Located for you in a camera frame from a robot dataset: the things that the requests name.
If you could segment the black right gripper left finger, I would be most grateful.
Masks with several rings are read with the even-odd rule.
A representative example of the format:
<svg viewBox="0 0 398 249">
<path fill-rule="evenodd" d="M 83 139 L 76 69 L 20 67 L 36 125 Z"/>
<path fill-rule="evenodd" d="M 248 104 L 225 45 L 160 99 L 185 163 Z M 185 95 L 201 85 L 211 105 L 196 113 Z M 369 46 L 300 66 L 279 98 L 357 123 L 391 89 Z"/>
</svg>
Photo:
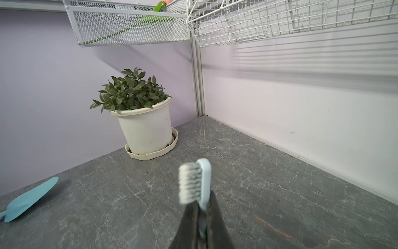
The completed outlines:
<svg viewBox="0 0 398 249">
<path fill-rule="evenodd" d="M 199 206 L 197 202 L 186 205 L 178 230 L 169 249 L 197 249 L 199 230 Z"/>
</svg>

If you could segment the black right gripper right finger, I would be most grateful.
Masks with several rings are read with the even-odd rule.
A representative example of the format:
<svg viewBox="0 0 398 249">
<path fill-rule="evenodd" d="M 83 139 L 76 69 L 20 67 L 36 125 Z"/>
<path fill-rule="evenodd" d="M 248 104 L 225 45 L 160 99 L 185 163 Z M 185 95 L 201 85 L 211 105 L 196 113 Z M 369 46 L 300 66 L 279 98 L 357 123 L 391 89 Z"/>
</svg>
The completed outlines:
<svg viewBox="0 0 398 249">
<path fill-rule="evenodd" d="M 234 249 L 235 246 L 225 225 L 223 215 L 214 191 L 210 192 L 210 199 L 206 210 L 207 248 Z"/>
</svg>

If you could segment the light blue toothbrush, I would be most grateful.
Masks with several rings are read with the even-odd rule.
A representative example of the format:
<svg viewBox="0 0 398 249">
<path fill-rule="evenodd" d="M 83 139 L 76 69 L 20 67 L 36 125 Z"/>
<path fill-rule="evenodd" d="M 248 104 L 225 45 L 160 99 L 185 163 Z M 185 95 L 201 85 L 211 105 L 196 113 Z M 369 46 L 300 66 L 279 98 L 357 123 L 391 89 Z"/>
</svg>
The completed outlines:
<svg viewBox="0 0 398 249">
<path fill-rule="evenodd" d="M 198 231 L 206 238 L 206 212 L 211 193 L 211 164 L 205 159 L 189 162 L 179 167 L 179 202 L 191 204 L 196 202 L 200 208 Z"/>
</svg>

